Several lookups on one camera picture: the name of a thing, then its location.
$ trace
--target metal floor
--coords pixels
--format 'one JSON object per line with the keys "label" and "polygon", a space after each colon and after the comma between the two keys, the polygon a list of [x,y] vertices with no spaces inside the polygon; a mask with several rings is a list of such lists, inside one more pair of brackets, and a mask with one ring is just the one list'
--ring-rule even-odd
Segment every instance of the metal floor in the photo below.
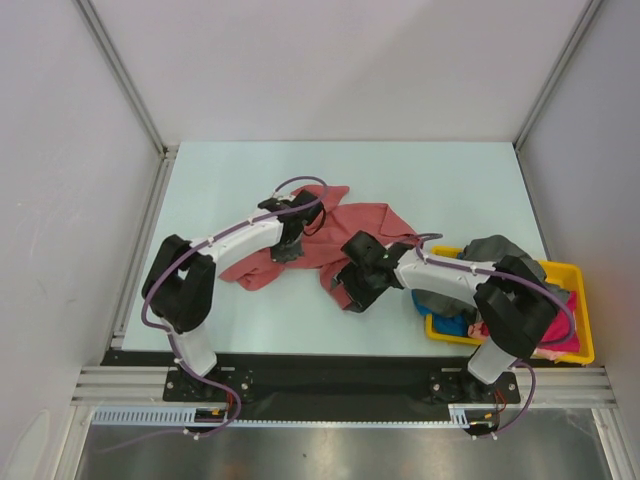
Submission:
{"label": "metal floor", "polygon": [[91,427],[76,480],[610,479],[590,410],[534,410],[498,441],[461,430],[230,428],[195,442]]}

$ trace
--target gray cloth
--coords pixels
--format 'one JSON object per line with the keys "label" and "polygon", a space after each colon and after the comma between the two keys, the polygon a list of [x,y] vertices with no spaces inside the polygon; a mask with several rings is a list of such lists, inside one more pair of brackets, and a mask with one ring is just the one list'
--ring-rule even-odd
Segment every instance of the gray cloth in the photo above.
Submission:
{"label": "gray cloth", "polygon": [[[533,260],[528,253],[502,235],[472,240],[459,258],[474,262],[498,262],[507,255],[521,258],[533,274],[547,287],[549,292],[556,295],[561,302],[567,303],[571,292],[560,288],[558,285],[547,283],[545,281],[547,274],[542,266]],[[443,317],[464,315],[469,323],[475,322],[475,307],[463,301],[427,290],[416,290],[415,296],[421,305],[424,305],[433,313]]]}

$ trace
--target pink cloth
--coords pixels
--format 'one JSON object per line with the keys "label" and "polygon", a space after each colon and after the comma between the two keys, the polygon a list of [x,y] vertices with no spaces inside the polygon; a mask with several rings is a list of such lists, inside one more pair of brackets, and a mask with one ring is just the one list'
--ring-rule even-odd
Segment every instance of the pink cloth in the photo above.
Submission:
{"label": "pink cloth", "polygon": [[[569,300],[567,300],[567,307],[571,312],[576,311],[576,307],[578,304],[578,296],[576,292],[571,292],[569,295]],[[553,340],[557,340],[559,338],[564,337],[569,331],[569,319],[564,314],[564,312],[559,312],[556,318],[553,319],[551,325],[547,329],[547,333],[542,337],[542,342],[551,342]],[[469,327],[468,335],[471,338],[476,338],[478,340],[485,340],[489,336],[489,328],[484,322],[478,322]],[[574,335],[569,341],[559,344],[559,345],[550,345],[544,348],[537,348],[535,353],[541,357],[548,358],[549,360],[556,360],[558,357],[561,357],[565,353],[569,352],[579,352],[580,351],[580,340],[578,339],[578,335]]]}
{"label": "pink cloth", "polygon": [[[307,185],[294,191],[306,189],[314,195],[322,193],[319,185]],[[284,272],[285,268],[317,268],[320,269],[320,284],[336,300],[340,308],[349,306],[351,300],[341,285],[331,289],[331,281],[349,260],[340,248],[358,231],[373,235],[383,245],[402,240],[402,237],[414,235],[414,230],[398,217],[386,203],[352,203],[339,205],[349,192],[349,187],[329,187],[329,193],[324,198],[327,218],[324,226],[313,236],[302,238],[304,256],[286,264],[271,261],[269,249],[263,249],[228,268],[220,275],[226,282],[238,282],[247,290],[259,290],[273,282]],[[319,215],[316,221],[307,227],[313,232],[321,221]]]}

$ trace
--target yellow plastic tray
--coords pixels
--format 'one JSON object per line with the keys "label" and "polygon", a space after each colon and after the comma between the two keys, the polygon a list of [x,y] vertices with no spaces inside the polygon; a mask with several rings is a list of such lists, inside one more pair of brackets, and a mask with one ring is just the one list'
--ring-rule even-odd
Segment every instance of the yellow plastic tray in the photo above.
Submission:
{"label": "yellow plastic tray", "polygon": [[[431,252],[443,257],[455,258],[462,250],[454,247],[434,247]],[[591,338],[591,326],[589,325],[589,312],[587,311],[587,301],[584,294],[584,282],[582,281],[582,271],[575,265],[568,263],[540,261],[540,265],[547,272],[547,281],[560,285],[566,290],[576,292],[576,331],[580,339],[580,351],[563,355],[557,362],[571,362],[587,365],[595,359],[593,349],[593,338]],[[466,345],[480,345],[481,340],[468,337],[457,337],[455,335],[445,335],[438,333],[433,328],[433,318],[427,315],[425,318],[425,329],[427,336],[434,340],[442,340],[450,343],[464,343]]]}

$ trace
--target wall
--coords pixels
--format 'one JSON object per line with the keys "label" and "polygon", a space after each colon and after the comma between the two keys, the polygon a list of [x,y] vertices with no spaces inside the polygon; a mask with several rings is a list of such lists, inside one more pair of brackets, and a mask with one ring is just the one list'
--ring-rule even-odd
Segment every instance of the wall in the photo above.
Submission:
{"label": "wall", "polygon": [[586,0],[94,0],[163,138],[512,141]]}
{"label": "wall", "polygon": [[0,43],[1,472],[42,409],[51,459],[158,159],[72,2],[2,2]]}
{"label": "wall", "polygon": [[640,441],[640,3],[610,0],[525,145],[553,258],[584,271],[596,356]]}

